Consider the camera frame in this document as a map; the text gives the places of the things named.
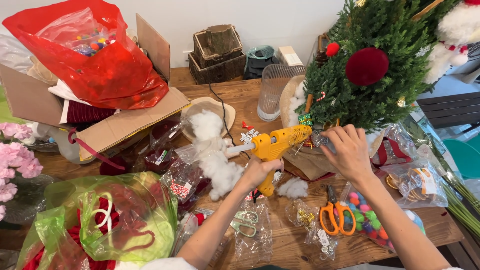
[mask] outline hand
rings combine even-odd
[[[245,189],[245,192],[250,192],[265,180],[265,177],[267,177],[270,171],[274,170],[283,171],[283,160],[263,162],[256,155],[252,155],[247,168],[243,172],[243,176],[239,179],[235,187],[241,187]]]
[[[378,178],[373,174],[368,155],[365,130],[351,124],[336,126],[320,133],[328,137],[336,149],[334,154],[327,146],[320,146],[328,160],[358,190],[369,179]]]

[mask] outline white wall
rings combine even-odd
[[[0,0],[0,21],[18,11],[58,0]],[[171,45],[171,66],[188,66],[194,33],[211,25],[233,24],[244,50],[258,45],[275,49],[291,45],[307,63],[316,50],[318,35],[330,29],[344,0],[108,0],[116,4],[135,28],[139,13]],[[0,32],[6,29],[0,25]]]

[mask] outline cardboard flap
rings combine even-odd
[[[190,105],[189,99],[178,89],[170,87],[168,93],[153,107],[138,110],[122,110],[95,125],[77,132],[77,138],[100,153],[132,136],[140,130],[180,111]],[[80,147],[81,160],[92,157]]]
[[[170,81],[170,44],[138,13],[138,44],[148,52],[152,64]]]
[[[48,91],[50,85],[0,64],[0,82],[12,116],[60,128],[60,100]]]

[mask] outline scissors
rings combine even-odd
[[[328,202],[327,202],[327,206],[325,207],[321,207],[320,208],[320,214],[319,214],[319,219],[320,219],[320,224],[322,225],[322,228],[325,230],[326,233],[328,233],[329,235],[337,235],[338,234],[338,231],[340,231],[342,234],[344,235],[352,235],[353,232],[355,231],[355,226],[357,225],[356,224],[356,221],[355,221],[355,218],[352,218],[353,220],[353,227],[352,227],[352,230],[350,232],[346,232],[344,229],[343,229],[343,225],[344,225],[344,217],[343,217],[343,211],[348,211],[350,212],[350,215],[353,216],[353,212],[352,210],[347,206],[347,205],[342,205],[340,204],[339,201],[337,201],[336,199],[336,196],[335,196],[335,193],[333,191],[333,188],[331,185],[328,185],[327,186],[327,192],[328,192]],[[337,225],[336,223],[336,220],[335,220],[335,215],[333,214],[333,208],[336,208],[336,210],[338,211],[338,218],[340,219],[340,226]],[[324,221],[323,221],[323,212],[327,212],[328,213],[328,217],[330,218],[330,222],[331,224],[333,225],[333,228],[334,230],[333,231],[329,231],[327,229],[327,227],[325,226],[324,224]]]
[[[207,216],[211,216],[214,213],[213,210],[205,209],[205,208],[196,208],[195,211],[199,212],[201,214],[205,214]],[[253,211],[238,211],[235,214],[234,219],[238,219],[238,220],[241,220],[241,221],[248,222],[248,223],[242,223],[242,222],[232,220],[232,222],[230,222],[230,226],[232,226],[232,228],[235,231],[241,233],[242,235],[244,235],[246,237],[252,238],[252,237],[255,236],[255,234],[257,233],[257,228],[253,225],[250,225],[249,223],[253,223],[253,224],[258,223],[258,214],[256,212],[253,212]],[[253,232],[250,233],[250,234],[246,234],[241,230],[241,227],[250,228],[250,229],[253,230]]]

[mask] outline red plastic bag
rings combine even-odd
[[[102,29],[115,30],[115,43],[89,57],[36,36],[60,17],[86,8],[91,9]],[[75,25],[66,22],[67,26],[77,27],[80,36],[85,34],[84,23],[90,22],[78,21]],[[127,24],[116,5],[102,0],[68,0],[23,10],[2,24],[79,99],[95,107],[124,110],[152,107],[168,92],[167,83],[153,70],[150,60],[126,36]],[[72,33],[65,36],[77,39]]]

